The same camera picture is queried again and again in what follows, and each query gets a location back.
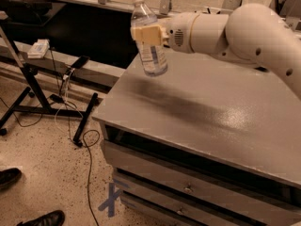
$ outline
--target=shoe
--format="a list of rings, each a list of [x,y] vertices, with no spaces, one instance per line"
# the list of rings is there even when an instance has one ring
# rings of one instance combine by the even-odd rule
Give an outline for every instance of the shoe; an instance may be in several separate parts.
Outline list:
[[[64,221],[64,212],[56,210],[32,221],[28,221],[26,223],[21,222],[17,226],[62,226]]]
[[[16,183],[21,178],[19,169],[5,169],[0,171],[0,190]]]

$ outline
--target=black metal frame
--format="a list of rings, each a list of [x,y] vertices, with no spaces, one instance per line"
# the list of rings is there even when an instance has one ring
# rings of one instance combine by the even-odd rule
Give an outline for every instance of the black metal frame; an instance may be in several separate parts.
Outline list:
[[[30,70],[30,67],[26,64],[22,54],[18,50],[16,44],[13,40],[9,39],[7,35],[5,34],[2,26],[0,25],[0,36],[6,43],[9,51],[11,52],[13,58],[17,62],[18,67],[20,68],[21,72],[23,73],[28,85],[30,87],[27,87],[22,94],[18,97],[18,99],[15,101],[15,103],[8,109],[6,114],[1,118],[0,120],[0,135],[3,136],[6,134],[6,129],[3,128],[4,124],[8,121],[9,117],[13,114],[13,112],[25,112],[25,113],[35,113],[35,114],[45,114],[45,115],[57,115],[57,116],[63,116],[63,117],[75,117],[75,118],[81,118],[81,122],[77,128],[77,131],[75,133],[75,136],[73,137],[73,142],[77,146],[82,146],[82,142],[80,140],[80,136],[84,130],[84,127],[87,122],[87,118],[89,114],[92,111],[93,106],[97,103],[98,94],[93,93],[92,98],[87,106],[86,111],[74,111],[74,110],[68,110],[68,109],[55,109],[52,108],[49,104],[46,96],[44,95],[42,89],[40,88],[40,85],[35,78],[34,73],[32,70]],[[26,105],[20,105],[20,103],[23,101],[25,96],[30,93],[30,90],[33,90],[35,96],[37,96],[38,100],[40,101],[39,107],[34,106],[26,106]]]

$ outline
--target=cable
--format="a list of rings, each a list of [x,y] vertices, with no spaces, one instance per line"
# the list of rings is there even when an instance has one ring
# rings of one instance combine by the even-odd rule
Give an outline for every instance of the cable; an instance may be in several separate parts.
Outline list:
[[[1,97],[0,97],[0,100],[2,101],[2,103],[3,103],[7,108],[9,108],[9,106],[5,103],[5,101],[4,101]],[[41,118],[43,117],[43,114],[40,114],[40,117],[38,118],[37,121],[35,121],[35,122],[31,123],[31,124],[22,125],[22,124],[20,123],[18,117],[16,116],[16,114],[15,114],[14,112],[13,112],[12,114],[14,115],[14,117],[16,118],[18,124],[19,124],[21,127],[30,127],[30,126],[33,126],[33,125],[35,125],[35,124],[38,124],[38,123],[40,122]]]
[[[62,97],[62,100],[63,100],[63,102],[64,102],[64,105],[65,105],[65,107],[66,107],[66,109],[68,110],[68,106],[69,107],[71,107],[73,110],[76,110],[80,115],[81,115],[81,117],[83,118],[83,115],[82,115],[82,113],[79,111],[79,110],[77,110],[77,108],[76,108],[76,105],[74,105],[75,107],[72,107],[71,105],[68,105],[68,96],[69,96],[69,94],[68,94],[68,92],[69,92],[69,86],[70,86],[70,78],[71,78],[71,76],[72,76],[72,72],[70,73],[70,75],[65,79],[64,77],[63,77],[63,83],[62,83],[62,87],[63,87],[63,84],[64,84],[64,82],[65,82],[65,96],[62,96],[62,92],[61,92],[61,90],[60,90],[60,96]],[[70,124],[70,117],[68,117],[68,125],[69,125],[69,130],[68,130],[68,132],[69,132],[69,140],[72,142],[72,143],[74,143],[74,141],[71,139],[71,124]]]
[[[91,145],[87,145],[87,142],[85,140],[85,136],[87,135],[87,133],[91,133],[91,132],[96,132],[97,133],[97,139],[91,144]],[[99,141],[101,135],[100,133],[97,131],[97,130],[89,130],[89,131],[86,131],[84,134],[83,134],[83,141],[84,141],[84,147],[87,148],[87,151],[89,153],[89,156],[90,156],[90,167],[89,167],[89,171],[88,171],[88,177],[87,177],[87,201],[88,201],[88,206],[89,206],[89,209],[91,211],[91,214],[92,216],[94,217],[94,220],[96,222],[96,225],[99,226],[99,223],[94,215],[94,212],[92,210],[92,207],[91,207],[91,201],[90,201],[90,189],[89,189],[89,185],[90,185],[90,177],[91,177],[91,171],[92,171],[92,163],[93,163],[93,160],[92,160],[92,153],[91,153],[91,150],[90,150],[90,147],[96,145],[96,143]]]
[[[59,111],[62,109],[62,107],[63,106],[65,106],[66,108],[67,108],[67,106],[68,107],[70,107],[70,108],[72,108],[73,110],[75,110],[75,111],[77,111],[79,114],[80,114],[80,116],[83,118],[84,116],[83,116],[83,114],[79,111],[79,110],[77,110],[77,108],[76,107],[73,107],[73,106],[71,106],[71,105],[68,105],[68,103],[71,103],[71,102],[64,102],[64,104],[57,110],[57,112],[55,113],[55,125],[56,125],[56,127],[61,131],[61,132],[63,132],[63,133],[65,133],[65,131],[63,130],[63,129],[61,129],[59,126],[58,126],[58,124],[57,124],[57,121],[56,121],[56,118],[57,118],[57,115],[58,115],[58,113],[59,113]],[[70,117],[68,117],[69,118],[69,140],[71,140],[72,142],[73,142],[73,140],[71,139],[71,127],[70,127]]]
[[[59,86],[58,78],[57,78],[57,70],[56,70],[55,58],[54,58],[54,55],[53,55],[53,51],[52,51],[51,49],[50,49],[50,54],[51,54],[51,58],[52,58],[53,64],[54,64],[55,78],[56,78],[56,83],[57,83],[57,89],[58,89],[58,91],[60,91],[60,86]]]
[[[34,9],[31,9],[34,14],[36,15],[36,17],[40,20],[40,24],[43,24],[43,21],[41,20],[40,16],[38,15],[38,13],[34,10]]]
[[[77,106],[76,106],[76,104],[75,104],[75,103],[73,103],[73,102],[70,102],[70,101],[68,101],[68,102],[66,102],[66,103],[69,103],[69,104],[73,105],[73,107],[72,107],[72,106],[70,106],[70,105],[69,105],[69,107],[73,108],[74,110],[77,110]]]

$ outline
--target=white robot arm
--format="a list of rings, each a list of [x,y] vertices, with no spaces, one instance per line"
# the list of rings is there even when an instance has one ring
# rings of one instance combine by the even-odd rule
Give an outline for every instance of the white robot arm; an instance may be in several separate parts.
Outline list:
[[[243,5],[231,15],[180,13],[161,25],[132,30],[135,40],[207,54],[220,60],[264,67],[301,100],[301,41],[270,8]]]

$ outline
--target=gray cabinet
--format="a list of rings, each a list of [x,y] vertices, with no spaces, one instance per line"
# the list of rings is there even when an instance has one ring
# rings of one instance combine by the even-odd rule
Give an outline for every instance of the gray cabinet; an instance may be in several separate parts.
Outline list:
[[[134,60],[94,111],[122,202],[170,225],[301,221],[301,102],[270,73],[166,56],[155,78]]]

